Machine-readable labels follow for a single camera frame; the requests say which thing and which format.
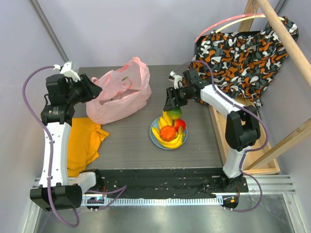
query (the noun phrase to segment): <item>bunch of bananas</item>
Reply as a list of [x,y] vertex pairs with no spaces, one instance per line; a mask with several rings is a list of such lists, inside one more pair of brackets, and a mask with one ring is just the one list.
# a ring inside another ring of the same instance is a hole
[[166,112],[163,112],[163,116],[159,118],[158,125],[159,125],[159,129],[152,127],[152,132],[162,146],[164,146],[165,148],[169,148],[169,149],[176,149],[183,144],[183,138],[186,135],[184,134],[183,127],[181,126],[178,128],[178,132],[176,132],[176,136],[173,140],[164,141],[160,137],[160,130],[164,126],[167,126],[167,125],[173,126],[173,120],[169,118]]

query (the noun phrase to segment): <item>pink plastic bag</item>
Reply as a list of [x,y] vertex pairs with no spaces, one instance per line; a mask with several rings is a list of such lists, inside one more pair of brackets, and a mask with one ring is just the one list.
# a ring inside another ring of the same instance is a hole
[[88,117],[101,125],[125,118],[144,107],[151,95],[149,68],[138,57],[100,79],[91,80],[103,90],[86,103]]

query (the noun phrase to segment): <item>wooden tray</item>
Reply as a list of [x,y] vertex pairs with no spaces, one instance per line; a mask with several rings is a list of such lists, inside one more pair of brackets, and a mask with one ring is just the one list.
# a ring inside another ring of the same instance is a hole
[[[246,106],[253,105],[252,102],[245,100],[243,98],[240,98],[240,97],[237,97],[236,101]],[[222,158],[223,163],[225,163],[228,157],[228,152],[229,152],[229,145],[227,144],[225,140],[226,119],[219,112],[217,112],[216,109],[213,108],[212,106],[209,106],[209,109],[210,109],[210,114],[212,117],[214,129],[216,132],[216,138],[217,138],[221,158]],[[266,139],[266,134],[265,134],[265,131],[262,125],[261,124],[259,125],[260,125],[261,137],[259,140],[257,140],[253,148],[258,148],[261,145],[263,145]],[[271,149],[271,146],[270,146],[270,143],[268,143],[268,145],[264,149],[248,153],[246,160],[244,162],[244,168],[251,165],[254,161],[260,158],[263,154],[265,154],[270,149]],[[245,170],[245,172],[249,174],[256,174],[256,175],[277,174],[280,172],[280,168],[277,164],[276,159],[274,159],[273,161],[269,162],[268,164],[266,164],[265,166],[261,168]]]

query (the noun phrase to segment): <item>red apple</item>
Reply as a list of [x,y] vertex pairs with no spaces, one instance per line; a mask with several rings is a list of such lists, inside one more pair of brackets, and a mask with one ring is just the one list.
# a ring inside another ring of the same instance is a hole
[[184,131],[186,129],[186,123],[182,119],[175,120],[174,128],[178,132],[179,126],[183,127]]

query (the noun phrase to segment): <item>bowl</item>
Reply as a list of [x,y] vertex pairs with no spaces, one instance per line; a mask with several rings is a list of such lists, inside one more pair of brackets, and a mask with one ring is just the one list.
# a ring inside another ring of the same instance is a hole
[[[150,137],[151,137],[151,140],[160,148],[162,149],[165,149],[165,150],[170,150],[170,148],[166,148],[164,146],[162,146],[159,141],[156,139],[156,137],[154,136],[153,132],[152,132],[152,127],[155,127],[157,129],[159,129],[159,125],[158,125],[158,122],[159,122],[159,117],[157,119],[154,120],[154,122],[152,122],[151,126],[150,126]],[[183,143],[181,144],[181,146],[185,143],[186,139],[187,139],[187,135],[188,135],[188,129],[186,128],[185,131],[184,131],[184,134],[186,135],[184,138],[183,138]]]

